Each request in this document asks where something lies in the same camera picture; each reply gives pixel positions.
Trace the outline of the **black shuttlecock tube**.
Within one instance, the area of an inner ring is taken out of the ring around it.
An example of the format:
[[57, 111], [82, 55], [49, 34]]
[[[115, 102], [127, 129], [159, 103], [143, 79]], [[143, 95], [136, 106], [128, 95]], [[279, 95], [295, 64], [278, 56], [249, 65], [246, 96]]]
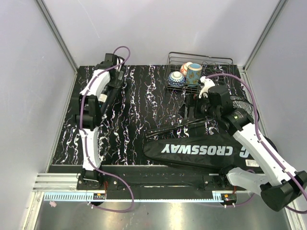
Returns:
[[101, 104], [101, 114], [108, 115], [109, 111], [112, 110], [112, 104], [114, 103], [115, 99], [117, 98], [118, 92], [120, 88], [114, 88], [110, 86], [106, 86], [101, 95], [106, 95], [105, 101]]

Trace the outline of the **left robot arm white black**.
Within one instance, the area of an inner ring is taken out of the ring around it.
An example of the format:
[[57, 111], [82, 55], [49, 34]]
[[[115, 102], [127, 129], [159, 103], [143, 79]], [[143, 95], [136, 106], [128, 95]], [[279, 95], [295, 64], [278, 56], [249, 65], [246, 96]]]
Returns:
[[75, 123], [79, 129], [83, 148], [83, 165], [79, 183], [97, 190], [103, 186], [101, 160], [98, 151], [98, 130], [101, 122], [117, 97], [122, 86], [124, 59], [107, 53], [105, 60], [97, 64], [86, 87], [72, 97]]

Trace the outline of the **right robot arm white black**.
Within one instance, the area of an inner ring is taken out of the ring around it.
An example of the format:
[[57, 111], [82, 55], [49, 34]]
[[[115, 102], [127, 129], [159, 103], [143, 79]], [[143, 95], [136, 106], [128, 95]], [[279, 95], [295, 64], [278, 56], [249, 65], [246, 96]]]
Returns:
[[300, 196], [306, 196], [307, 173], [297, 171], [288, 164], [263, 137], [258, 120], [244, 109], [235, 108], [229, 90], [216, 85], [206, 92], [188, 94], [184, 109], [193, 109], [198, 117], [209, 116], [236, 141], [238, 141], [263, 171], [262, 175], [247, 172], [239, 167], [227, 167], [218, 177], [218, 185], [224, 190], [232, 186], [242, 187], [259, 195], [274, 211], [280, 211]]

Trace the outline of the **black badminton racket upper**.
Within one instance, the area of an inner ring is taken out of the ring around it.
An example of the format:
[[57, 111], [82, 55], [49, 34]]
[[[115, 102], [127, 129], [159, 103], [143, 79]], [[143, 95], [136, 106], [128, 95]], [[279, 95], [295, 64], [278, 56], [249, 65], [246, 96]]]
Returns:
[[230, 96], [234, 107], [237, 108], [252, 108], [252, 104], [244, 97], [231, 95]]

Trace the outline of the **black badminton racket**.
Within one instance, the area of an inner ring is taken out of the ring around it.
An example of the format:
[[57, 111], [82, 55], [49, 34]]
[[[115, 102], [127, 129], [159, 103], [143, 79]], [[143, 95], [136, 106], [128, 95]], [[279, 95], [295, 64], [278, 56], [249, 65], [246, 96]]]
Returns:
[[237, 108], [252, 108], [252, 104], [244, 97], [231, 95], [230, 96], [234, 107]]
[[[254, 108], [254, 106], [252, 106], [252, 108], [237, 108], [234, 107], [233, 102], [229, 111], [227, 111], [222, 106], [214, 107], [212, 105], [211, 111], [213, 112], [213, 117], [211, 117], [211, 119], [217, 121], [218, 124], [222, 127], [222, 129], [230, 134], [241, 130], [242, 127], [246, 124], [254, 124], [256, 121], [258, 122], [260, 120], [259, 112], [257, 109]], [[179, 125], [150, 129], [146, 131], [145, 137], [152, 138], [154, 136], [159, 136], [182, 127], [189, 127], [193, 125], [197, 127], [204, 122], [205, 118], [201, 118], [193, 121], [184, 122]]]

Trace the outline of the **black badminton racket lower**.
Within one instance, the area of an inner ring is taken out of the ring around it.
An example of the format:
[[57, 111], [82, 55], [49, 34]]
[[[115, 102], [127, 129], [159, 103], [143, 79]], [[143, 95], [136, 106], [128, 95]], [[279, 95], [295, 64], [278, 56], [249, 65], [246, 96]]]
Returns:
[[[254, 124], [256, 121], [258, 122], [260, 120], [259, 112], [257, 109], [254, 108], [254, 106], [252, 106], [252, 108], [237, 108], [234, 107], [233, 102], [229, 111], [227, 111], [222, 106], [214, 107], [212, 105], [211, 111], [213, 112], [213, 117], [211, 117], [211, 119], [217, 121], [218, 124], [222, 127], [222, 129], [230, 134], [241, 130], [242, 127], [246, 124]], [[145, 137], [152, 138], [154, 136], [159, 136], [182, 127], [189, 127], [193, 125], [197, 127], [204, 122], [205, 118], [201, 118], [193, 121], [184, 122], [179, 125], [150, 129], [146, 131]]]

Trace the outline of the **blue white patterned bowl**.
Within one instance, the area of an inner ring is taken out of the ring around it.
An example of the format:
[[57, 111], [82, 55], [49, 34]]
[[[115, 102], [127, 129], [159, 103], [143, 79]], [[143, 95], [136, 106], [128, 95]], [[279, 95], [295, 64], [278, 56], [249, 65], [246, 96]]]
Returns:
[[183, 87], [185, 83], [185, 77], [179, 71], [171, 72], [167, 79], [167, 84], [171, 87]]

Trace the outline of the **light blue butterfly cup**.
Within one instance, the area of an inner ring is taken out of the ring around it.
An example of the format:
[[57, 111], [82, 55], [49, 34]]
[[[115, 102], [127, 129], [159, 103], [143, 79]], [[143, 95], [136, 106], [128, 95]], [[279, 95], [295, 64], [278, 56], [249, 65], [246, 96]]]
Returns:
[[202, 66], [197, 63], [192, 63], [188, 67], [186, 75], [186, 84], [191, 87], [196, 87], [201, 78]]

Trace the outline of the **red white patterned cup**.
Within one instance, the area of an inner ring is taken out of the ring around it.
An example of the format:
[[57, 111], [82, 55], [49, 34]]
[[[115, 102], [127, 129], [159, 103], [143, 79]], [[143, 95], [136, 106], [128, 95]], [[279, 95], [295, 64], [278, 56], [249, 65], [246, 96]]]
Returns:
[[188, 67], [189, 65], [192, 64], [192, 62], [187, 62], [185, 64], [183, 64], [180, 68], [180, 72], [183, 76], [186, 76], [187, 75], [187, 71], [188, 71]]

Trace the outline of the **black Crossway racket bag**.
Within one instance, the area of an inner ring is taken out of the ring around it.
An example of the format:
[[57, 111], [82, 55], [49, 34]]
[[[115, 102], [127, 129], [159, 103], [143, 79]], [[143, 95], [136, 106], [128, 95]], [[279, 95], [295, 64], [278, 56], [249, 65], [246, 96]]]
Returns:
[[263, 173], [249, 151], [227, 133], [147, 141], [146, 158], [163, 165], [219, 171], [228, 166]]

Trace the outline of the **small pink object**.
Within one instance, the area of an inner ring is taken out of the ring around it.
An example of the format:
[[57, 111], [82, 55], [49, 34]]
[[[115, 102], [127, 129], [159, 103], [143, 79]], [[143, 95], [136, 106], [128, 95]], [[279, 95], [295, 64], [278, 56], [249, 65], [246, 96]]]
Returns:
[[57, 203], [54, 202], [54, 201], [50, 201], [49, 204], [50, 204], [51, 207], [56, 207], [57, 206]]

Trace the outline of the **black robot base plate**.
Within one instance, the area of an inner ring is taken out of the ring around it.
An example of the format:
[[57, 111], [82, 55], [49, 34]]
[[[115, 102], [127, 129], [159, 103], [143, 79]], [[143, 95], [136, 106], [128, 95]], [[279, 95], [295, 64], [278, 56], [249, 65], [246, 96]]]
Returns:
[[78, 190], [106, 190], [108, 200], [183, 200], [211, 198], [212, 192], [241, 192], [218, 183], [218, 171], [208, 168], [168, 166], [103, 166], [100, 182], [78, 177]]

